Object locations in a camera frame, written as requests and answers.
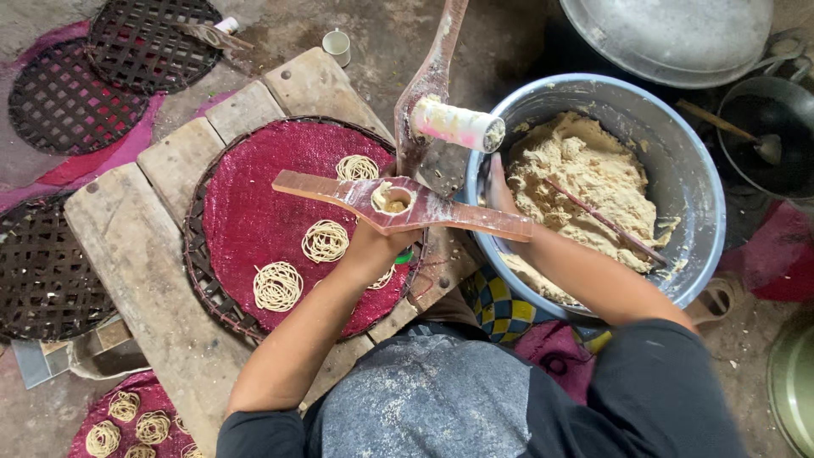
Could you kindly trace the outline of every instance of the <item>metal bowl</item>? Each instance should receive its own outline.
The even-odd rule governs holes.
[[[724,191],[703,143],[675,111],[641,88],[611,77],[569,73],[527,84],[492,110],[506,124],[499,150],[504,161],[511,146],[525,135],[519,129],[521,123],[537,126],[565,111],[599,120],[622,143],[636,143],[633,150],[650,180],[646,192],[656,204],[657,223],[681,217],[660,253],[673,262],[687,261],[678,272],[653,271],[646,278],[678,306],[686,307],[712,277],[724,246]],[[488,155],[470,152],[465,189],[469,205],[485,201],[488,164]],[[603,325],[584,307],[552,302],[524,284],[500,258],[499,252],[510,253],[503,240],[480,233],[475,239],[497,274],[526,301],[574,324]]]
[[[628,72],[701,89],[745,75],[764,53],[772,0],[560,0],[582,38]]]

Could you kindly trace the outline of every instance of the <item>dough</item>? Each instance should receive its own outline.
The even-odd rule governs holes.
[[[390,198],[390,187],[392,184],[389,182],[382,182],[373,193],[370,194],[370,201],[373,203],[374,209],[382,210],[385,213],[397,214],[405,211],[407,206],[400,200],[393,200]]]
[[[521,212],[636,272],[650,270],[645,254],[541,181],[548,177],[648,246],[661,248],[667,243],[669,236],[654,240],[656,207],[645,198],[644,167],[598,121],[575,112],[560,113],[535,127],[510,154],[507,183]],[[519,256],[501,256],[541,296],[566,304],[576,302]]]

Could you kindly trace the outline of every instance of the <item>white pipe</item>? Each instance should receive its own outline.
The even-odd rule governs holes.
[[[445,105],[437,95],[422,97],[415,104],[410,128],[414,134],[420,132],[483,152],[494,152],[505,136],[500,117]]]

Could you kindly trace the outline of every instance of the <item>stirring stick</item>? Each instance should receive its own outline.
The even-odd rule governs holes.
[[[601,222],[605,226],[608,226],[613,232],[616,232],[616,234],[618,236],[624,237],[625,239],[628,239],[628,241],[630,243],[634,244],[636,246],[636,248],[640,249],[647,256],[650,256],[650,258],[652,258],[658,264],[661,264],[662,266],[667,266],[668,265],[667,258],[662,256],[661,254],[656,253],[655,250],[653,250],[651,247],[643,244],[641,242],[641,240],[639,240],[636,237],[631,236],[627,232],[623,231],[621,227],[616,226],[608,218],[605,218],[604,216],[602,216],[601,213],[599,213],[595,209],[593,209],[590,206],[588,206],[587,204],[585,204],[582,200],[579,200],[576,196],[574,196],[570,192],[566,191],[565,189],[561,188],[558,184],[556,184],[555,182],[551,181],[548,178],[543,178],[543,181],[548,183],[551,187],[556,189],[558,192],[561,192],[562,194],[564,194],[568,199],[571,199],[571,202],[574,202],[575,204],[579,205],[583,210],[588,212],[591,216],[598,219],[599,222]]]

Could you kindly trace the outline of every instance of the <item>metal pot lid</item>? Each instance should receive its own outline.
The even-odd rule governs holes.
[[[764,53],[772,0],[560,0],[606,59],[646,80],[702,89],[748,72]]]

